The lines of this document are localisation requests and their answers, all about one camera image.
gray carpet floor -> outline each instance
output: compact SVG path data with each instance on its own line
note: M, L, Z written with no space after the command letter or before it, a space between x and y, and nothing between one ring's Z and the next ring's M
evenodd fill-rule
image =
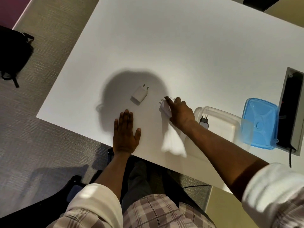
M18 76L0 80L0 217L58 192L73 175L88 183L107 163L108 146L36 118L99 0L34 0L16 30L35 37ZM203 184L172 173L182 186ZM155 188L161 182L153 175ZM205 208L210 187L186 192Z

black cable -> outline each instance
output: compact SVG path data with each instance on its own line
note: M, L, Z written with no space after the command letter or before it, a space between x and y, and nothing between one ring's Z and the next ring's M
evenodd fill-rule
M289 149L289 167L291 168L291 150L292 149Z
M210 186L210 185L196 185L196 186L186 186L186 187L183 187L183 189L185 189L185 188L190 188L190 187L198 187L198 186Z

white power adapter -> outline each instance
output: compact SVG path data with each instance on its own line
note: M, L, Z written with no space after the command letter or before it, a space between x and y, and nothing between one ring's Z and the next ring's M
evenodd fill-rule
M132 94L132 98L136 99L139 103L141 103L148 94L149 87L145 88L146 84L138 87L138 89Z
M168 103L166 102L165 99L161 99L161 109L166 113L166 115L167 115L169 118L172 117L171 109L170 109L170 107L169 107L169 105L168 105Z

black backpack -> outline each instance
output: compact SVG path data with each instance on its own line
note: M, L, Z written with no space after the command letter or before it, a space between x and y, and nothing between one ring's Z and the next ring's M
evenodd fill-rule
M17 88L17 74L31 57L34 37L0 26L0 72L4 80L13 80Z

power adapter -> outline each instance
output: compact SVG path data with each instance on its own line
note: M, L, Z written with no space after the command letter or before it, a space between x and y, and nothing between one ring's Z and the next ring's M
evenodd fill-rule
M205 129L208 129L209 128L209 124L208 124L208 115L202 115L201 117L201 120L200 120L200 125L202 127L204 127Z
M141 103L148 94L149 87L145 88L146 84L138 87L138 89L132 94L132 98L136 99L139 103Z
M171 109L170 109L170 107L169 107L169 105L168 105L168 103L166 102L165 99L161 99L161 109L166 113L166 115L167 115L169 118L172 117Z

